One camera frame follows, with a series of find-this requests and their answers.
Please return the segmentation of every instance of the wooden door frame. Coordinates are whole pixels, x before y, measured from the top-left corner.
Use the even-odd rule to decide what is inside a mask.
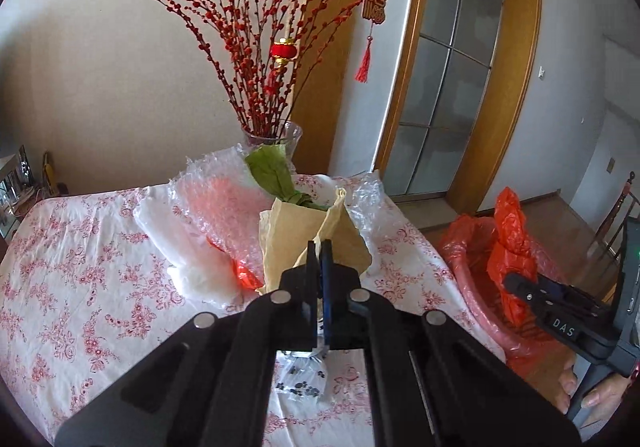
[[[319,1],[311,1],[310,8]],[[349,1],[342,1],[340,6]],[[336,13],[336,10],[328,8],[318,14],[316,24],[320,25],[323,21],[331,21]],[[304,101],[296,103],[291,114],[291,119],[304,130],[304,136],[300,139],[293,157],[293,162],[299,173],[327,174],[329,169],[335,129],[340,116],[344,81],[352,79],[351,77],[346,78],[345,75],[350,60],[355,23],[353,17],[359,14],[360,10],[354,12],[354,15],[340,27],[335,40],[322,54],[322,64],[309,75],[306,84],[301,81],[294,86],[294,95],[298,93],[303,84],[305,87]],[[324,42],[322,37],[319,38],[318,47]],[[298,77],[306,75],[309,65],[310,63],[304,60],[300,63]]]
[[[411,0],[398,76],[376,155],[385,171],[409,87],[426,0]],[[504,0],[494,64],[478,118],[460,167],[447,191],[458,213],[474,213],[482,203],[511,141],[529,85],[540,30],[542,0]]]

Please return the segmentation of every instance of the finger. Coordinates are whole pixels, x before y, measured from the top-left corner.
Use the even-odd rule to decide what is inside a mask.
[[[620,375],[612,375],[608,379],[605,379],[603,382],[599,383],[595,389],[592,389],[590,392],[585,395],[582,399],[581,406],[584,407],[593,407],[594,405],[598,405],[599,403],[609,400],[613,398],[615,400],[619,400],[622,397],[622,394],[625,392],[627,385],[629,384],[628,379]]]
[[[573,370],[575,364],[575,353],[572,354],[567,360],[564,361],[564,367],[562,369],[567,370],[567,369],[571,369]]]
[[[578,387],[578,379],[574,375],[574,372],[571,371],[570,369],[567,369],[562,373],[560,373],[558,382],[560,382],[560,385],[564,390],[564,392],[570,396],[572,396],[575,393],[575,390]]]
[[[620,404],[620,398],[617,397],[609,397],[605,400],[602,400],[598,405],[596,405],[591,414],[585,420],[583,427],[596,423],[600,420],[608,420],[611,418],[615,410],[618,408]]]
[[[570,403],[571,400],[568,394],[558,392],[558,394],[556,395],[556,408],[558,409],[558,411],[560,411],[560,413],[566,414],[566,412],[569,410]]]

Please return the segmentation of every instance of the red hanging decoration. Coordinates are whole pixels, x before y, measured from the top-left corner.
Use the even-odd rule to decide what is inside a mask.
[[[285,67],[289,62],[296,58],[298,54],[298,48],[296,48],[296,40],[282,38],[278,42],[274,42],[269,49],[269,53],[275,57],[273,70],[267,77],[267,82],[264,86],[264,90],[268,94],[274,94],[277,90],[278,81],[280,75],[285,72]]]
[[[373,42],[373,37],[371,34],[373,33],[373,21],[371,23],[371,30],[369,31],[369,37],[367,37],[367,49],[364,52],[364,56],[362,57],[362,63],[356,72],[355,79],[358,82],[365,83],[369,78],[369,65],[371,64],[371,43]]]
[[[386,0],[364,0],[362,4],[362,18],[371,21],[369,37],[367,37],[367,49],[362,56],[362,63],[354,77],[358,82],[367,82],[369,78],[369,66],[371,65],[371,43],[373,42],[373,25],[382,24],[385,19]]]

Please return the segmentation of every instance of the small bolt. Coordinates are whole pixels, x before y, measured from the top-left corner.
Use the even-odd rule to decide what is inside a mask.
[[[440,310],[432,310],[427,313],[427,322],[432,326],[442,326],[447,322],[447,316]]]
[[[202,330],[204,328],[209,328],[213,326],[213,323],[215,321],[216,321],[216,316],[213,315],[213,313],[203,312],[203,313],[198,313],[193,318],[193,325],[196,326],[196,328],[198,328],[199,330]]]
[[[365,290],[364,288],[356,288],[355,290],[351,290],[349,297],[351,297],[351,300],[355,302],[365,302],[369,300],[370,294],[369,290]]]
[[[271,302],[274,304],[284,304],[291,300],[291,294],[286,290],[276,290],[271,294]]]

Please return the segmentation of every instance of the door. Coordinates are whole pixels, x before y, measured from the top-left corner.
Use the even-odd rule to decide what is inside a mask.
[[[386,192],[444,196],[492,67],[503,0],[426,0],[411,81],[385,170]]]

